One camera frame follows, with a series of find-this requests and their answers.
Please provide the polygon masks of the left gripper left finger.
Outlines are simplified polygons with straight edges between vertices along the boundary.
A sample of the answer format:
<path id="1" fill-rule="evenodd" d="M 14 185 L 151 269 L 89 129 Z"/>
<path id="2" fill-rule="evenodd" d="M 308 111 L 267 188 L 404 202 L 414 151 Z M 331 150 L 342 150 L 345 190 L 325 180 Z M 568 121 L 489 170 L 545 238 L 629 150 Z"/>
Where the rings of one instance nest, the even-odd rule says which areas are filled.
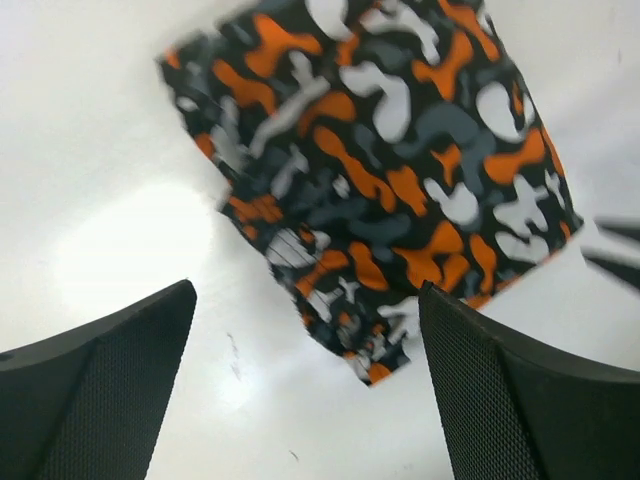
<path id="1" fill-rule="evenodd" d="M 2 478 L 145 478 L 195 306 L 181 280 L 2 353 Z"/>

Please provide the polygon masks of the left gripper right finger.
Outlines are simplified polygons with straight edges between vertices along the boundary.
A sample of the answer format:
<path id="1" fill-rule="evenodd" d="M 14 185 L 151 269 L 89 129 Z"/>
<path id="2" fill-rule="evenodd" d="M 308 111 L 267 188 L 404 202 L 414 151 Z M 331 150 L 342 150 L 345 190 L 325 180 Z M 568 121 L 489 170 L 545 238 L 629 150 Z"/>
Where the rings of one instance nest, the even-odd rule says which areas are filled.
<path id="1" fill-rule="evenodd" d="M 419 314 L 455 478 L 638 478 L 638 372 L 547 345 L 431 282 Z"/>

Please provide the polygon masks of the camouflage orange black shorts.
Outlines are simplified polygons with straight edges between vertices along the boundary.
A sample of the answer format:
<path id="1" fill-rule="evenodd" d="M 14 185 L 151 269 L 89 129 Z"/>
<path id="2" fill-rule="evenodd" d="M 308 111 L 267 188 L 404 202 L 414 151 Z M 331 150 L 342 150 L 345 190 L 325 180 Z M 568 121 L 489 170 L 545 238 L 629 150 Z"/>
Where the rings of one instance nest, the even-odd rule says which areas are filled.
<path id="1" fill-rule="evenodd" d="M 481 307 L 582 227 L 481 1 L 258 1 L 157 64 L 222 214 L 366 385 L 424 284 Z"/>

